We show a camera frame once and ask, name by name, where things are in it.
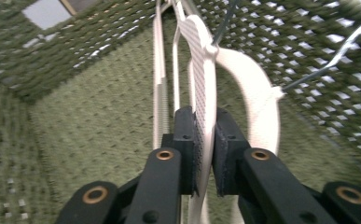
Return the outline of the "green woven basket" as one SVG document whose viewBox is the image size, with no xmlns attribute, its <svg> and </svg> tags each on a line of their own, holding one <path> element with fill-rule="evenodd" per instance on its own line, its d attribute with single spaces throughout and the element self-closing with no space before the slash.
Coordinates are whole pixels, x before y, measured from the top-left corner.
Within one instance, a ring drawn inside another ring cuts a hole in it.
<svg viewBox="0 0 361 224">
<path fill-rule="evenodd" d="M 81 186 L 124 184 L 153 139 L 161 0 L 96 0 L 40 28 L 37 0 L 0 0 L 0 224 L 54 224 Z M 279 156 L 305 185 L 361 187 L 361 0 L 241 0 L 221 46 L 276 86 Z"/>
</svg>

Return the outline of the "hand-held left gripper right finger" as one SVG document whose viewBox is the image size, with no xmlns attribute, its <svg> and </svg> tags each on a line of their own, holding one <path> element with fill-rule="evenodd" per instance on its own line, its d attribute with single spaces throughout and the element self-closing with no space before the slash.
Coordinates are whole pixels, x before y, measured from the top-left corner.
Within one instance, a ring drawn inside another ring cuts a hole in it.
<svg viewBox="0 0 361 224">
<path fill-rule="evenodd" d="M 336 224 L 270 151 L 251 147 L 232 115 L 216 114 L 213 169 L 217 194 L 236 195 L 236 224 Z"/>
</svg>

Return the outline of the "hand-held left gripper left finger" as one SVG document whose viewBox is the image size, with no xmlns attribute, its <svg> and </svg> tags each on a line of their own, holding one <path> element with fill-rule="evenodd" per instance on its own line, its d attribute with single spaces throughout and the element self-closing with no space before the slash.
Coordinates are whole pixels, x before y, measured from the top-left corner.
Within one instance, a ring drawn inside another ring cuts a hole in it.
<svg viewBox="0 0 361 224">
<path fill-rule="evenodd" d="M 132 198 L 125 224 L 180 224 L 181 197 L 197 191 L 197 134 L 192 108 L 174 115 L 174 131 L 153 150 Z"/>
</svg>

